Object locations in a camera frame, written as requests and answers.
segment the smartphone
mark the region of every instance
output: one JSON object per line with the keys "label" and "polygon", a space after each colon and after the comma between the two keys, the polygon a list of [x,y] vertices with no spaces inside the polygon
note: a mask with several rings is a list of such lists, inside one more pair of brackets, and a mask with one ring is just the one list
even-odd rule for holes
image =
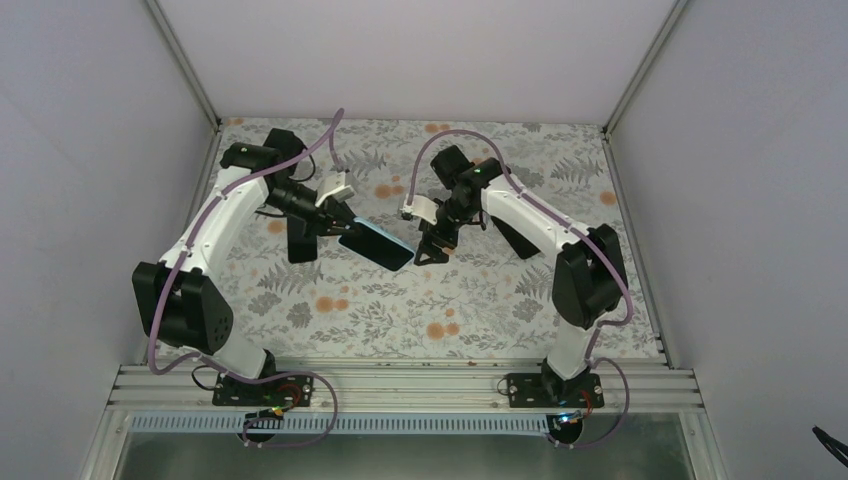
{"label": "smartphone", "polygon": [[397,272],[415,256],[415,250],[403,241],[362,217],[354,220],[359,235],[342,235],[339,243],[393,272]]}

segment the floral pattern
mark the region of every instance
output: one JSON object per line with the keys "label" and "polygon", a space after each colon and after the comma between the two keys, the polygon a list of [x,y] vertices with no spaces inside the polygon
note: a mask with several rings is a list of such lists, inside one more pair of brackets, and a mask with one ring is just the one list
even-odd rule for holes
{"label": "floral pattern", "polygon": [[[233,142],[262,144],[271,128],[294,131],[310,144],[328,120],[237,118],[223,132],[223,151]],[[418,149],[450,128],[487,135],[534,193],[589,225],[610,224],[622,238],[636,315],[624,328],[606,328],[595,352],[613,357],[658,355],[626,232],[597,127],[539,123],[344,120],[336,149],[351,170],[357,195],[348,205],[415,248],[417,223],[397,215],[409,188]],[[472,161],[491,156],[481,141],[447,137],[424,163],[456,144]],[[314,187],[332,168],[326,148],[314,155]],[[297,175],[309,175],[309,162]],[[428,165],[416,192],[447,198]],[[551,303],[553,263],[541,255],[520,260],[497,229],[467,226],[444,265],[398,272],[338,244],[319,239],[319,257],[286,260],[286,220],[255,215],[229,254],[218,288],[233,308],[236,327],[278,355],[332,357],[541,358],[554,342],[559,316]],[[609,318],[621,318],[623,302]]]}

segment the black mounting plate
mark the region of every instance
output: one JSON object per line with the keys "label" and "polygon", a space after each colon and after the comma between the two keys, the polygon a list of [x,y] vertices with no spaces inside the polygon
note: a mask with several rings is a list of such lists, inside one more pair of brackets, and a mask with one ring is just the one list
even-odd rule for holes
{"label": "black mounting plate", "polygon": [[230,377],[219,375],[215,384],[212,405],[216,407],[275,407],[290,403],[291,389],[282,388],[294,384],[303,392],[295,407],[308,407],[312,398],[313,379],[305,375],[291,375],[269,383],[249,385]]}
{"label": "black mounting plate", "polygon": [[563,399],[563,402],[557,402],[545,391],[541,373],[510,373],[504,378],[510,408],[586,408],[586,399],[581,391],[589,394],[592,408],[604,406],[601,377],[594,373],[587,375],[585,382],[578,385],[572,395]]}

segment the black smartphone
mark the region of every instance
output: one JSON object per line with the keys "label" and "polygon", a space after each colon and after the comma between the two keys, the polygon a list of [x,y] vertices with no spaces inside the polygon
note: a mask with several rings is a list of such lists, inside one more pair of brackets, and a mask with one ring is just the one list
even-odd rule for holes
{"label": "black smartphone", "polygon": [[342,235],[339,243],[383,268],[397,272],[415,256],[402,240],[361,217],[354,222],[359,224],[359,235]]}

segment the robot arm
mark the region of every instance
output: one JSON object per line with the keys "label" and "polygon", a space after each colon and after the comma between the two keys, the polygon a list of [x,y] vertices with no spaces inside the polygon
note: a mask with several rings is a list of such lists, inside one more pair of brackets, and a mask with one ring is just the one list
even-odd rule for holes
{"label": "robot arm", "polygon": [[[325,177],[316,190],[290,178],[294,167],[250,180],[226,196],[222,189],[254,172],[298,155],[305,146],[292,132],[274,129],[263,146],[233,144],[224,153],[221,171],[206,199],[222,200],[209,212],[194,246],[169,292],[159,339],[173,347],[188,347],[243,377],[275,373],[274,357],[233,329],[233,311],[218,291],[220,273],[242,227],[262,204],[286,213],[289,261],[317,258],[317,236],[356,234],[354,214],[344,203],[353,195],[344,172]],[[177,243],[156,264],[141,262],[133,272],[133,288],[145,333],[150,335],[156,303],[199,214]]]}
{"label": "robot arm", "polygon": [[[405,218],[422,218],[419,229],[423,235],[416,265],[447,262],[449,257],[443,249],[456,248],[460,227],[472,223],[481,211],[491,217],[520,258],[542,252],[553,261],[552,300],[564,321],[560,322],[556,343],[542,365],[542,377],[554,399],[568,397],[588,374],[584,353],[597,328],[595,320],[612,311],[621,299],[609,271],[572,230],[595,243],[625,277],[618,236],[608,225],[590,228],[559,213],[513,180],[522,192],[519,195],[494,158],[474,165],[454,146],[436,155],[430,165],[451,190],[451,197],[434,202],[416,196],[411,205],[402,207]],[[563,227],[539,206],[560,215],[571,224],[570,228]]]}

